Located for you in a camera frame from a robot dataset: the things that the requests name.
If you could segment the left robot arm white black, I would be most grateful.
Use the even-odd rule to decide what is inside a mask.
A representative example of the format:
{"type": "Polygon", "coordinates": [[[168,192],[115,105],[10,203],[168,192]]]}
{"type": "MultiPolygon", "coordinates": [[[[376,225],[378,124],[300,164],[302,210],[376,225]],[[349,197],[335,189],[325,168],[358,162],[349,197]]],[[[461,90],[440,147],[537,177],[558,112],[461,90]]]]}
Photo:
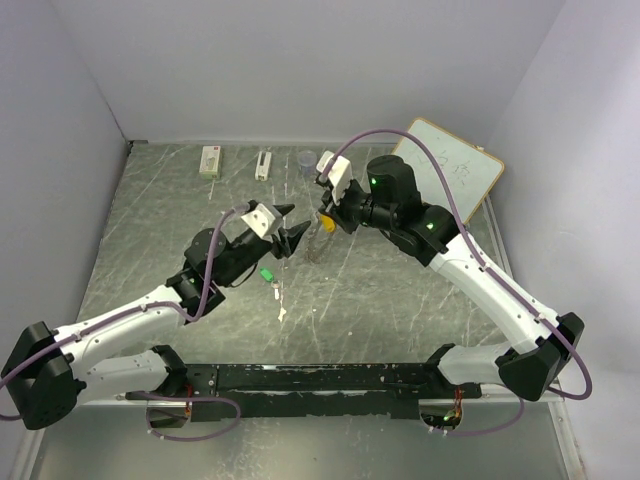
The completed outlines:
{"type": "Polygon", "coordinates": [[[288,258],[310,227],[283,225],[293,205],[249,201],[198,232],[184,264],[163,284],[122,307],[56,329],[40,321],[25,328],[1,370],[29,430],[48,427],[76,406],[117,394],[151,393],[173,399],[187,388],[187,367],[169,346],[124,357],[145,338],[197,322],[225,299],[224,289],[267,254],[288,258]]]}

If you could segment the metal disc with keyrings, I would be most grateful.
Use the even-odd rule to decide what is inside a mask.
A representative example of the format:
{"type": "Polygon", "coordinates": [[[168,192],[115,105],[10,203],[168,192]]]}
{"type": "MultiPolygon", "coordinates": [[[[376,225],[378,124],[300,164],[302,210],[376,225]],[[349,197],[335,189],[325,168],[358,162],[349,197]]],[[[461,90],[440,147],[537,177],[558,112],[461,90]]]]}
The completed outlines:
{"type": "Polygon", "coordinates": [[[305,260],[311,264],[318,264],[328,248],[332,237],[333,233],[325,228],[322,216],[319,213],[315,213],[311,226],[305,234],[305,260]]]}

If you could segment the key with green tag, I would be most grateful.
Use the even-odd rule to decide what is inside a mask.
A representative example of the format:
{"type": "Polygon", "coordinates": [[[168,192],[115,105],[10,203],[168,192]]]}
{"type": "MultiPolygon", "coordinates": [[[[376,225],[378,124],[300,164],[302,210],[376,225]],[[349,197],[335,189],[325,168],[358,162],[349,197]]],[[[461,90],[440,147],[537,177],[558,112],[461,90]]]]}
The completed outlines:
{"type": "Polygon", "coordinates": [[[271,286],[274,293],[274,299],[279,301],[281,299],[281,286],[275,274],[265,267],[261,267],[259,272],[261,278],[271,286]]]}

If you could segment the key with yellow tag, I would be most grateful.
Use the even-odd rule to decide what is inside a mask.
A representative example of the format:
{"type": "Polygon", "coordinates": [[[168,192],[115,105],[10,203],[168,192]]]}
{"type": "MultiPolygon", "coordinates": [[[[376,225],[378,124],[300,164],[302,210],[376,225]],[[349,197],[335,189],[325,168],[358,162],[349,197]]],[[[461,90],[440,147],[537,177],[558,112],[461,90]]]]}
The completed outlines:
{"type": "Polygon", "coordinates": [[[322,226],[322,228],[324,229],[325,232],[331,234],[331,233],[334,233],[336,231],[336,223],[330,217],[328,217],[328,216],[326,216],[324,214],[320,214],[319,215],[319,221],[320,221],[320,224],[321,224],[321,226],[322,226]]]}

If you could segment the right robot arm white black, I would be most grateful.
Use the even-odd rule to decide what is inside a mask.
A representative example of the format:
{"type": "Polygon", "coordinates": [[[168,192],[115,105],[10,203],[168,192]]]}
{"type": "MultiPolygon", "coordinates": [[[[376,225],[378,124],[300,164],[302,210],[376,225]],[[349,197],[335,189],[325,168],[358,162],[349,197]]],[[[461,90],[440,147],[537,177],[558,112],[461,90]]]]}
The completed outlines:
{"type": "Polygon", "coordinates": [[[378,230],[401,252],[443,276],[500,329],[502,344],[441,347],[424,374],[426,390],[448,396],[458,385],[502,384],[518,397],[537,401],[572,359],[584,330],[573,312],[565,315],[536,301],[493,262],[444,207],[422,202],[414,171],[401,157],[383,155],[367,165],[370,189],[353,177],[342,156],[323,153],[327,170],[320,213],[348,234],[378,230]]]}

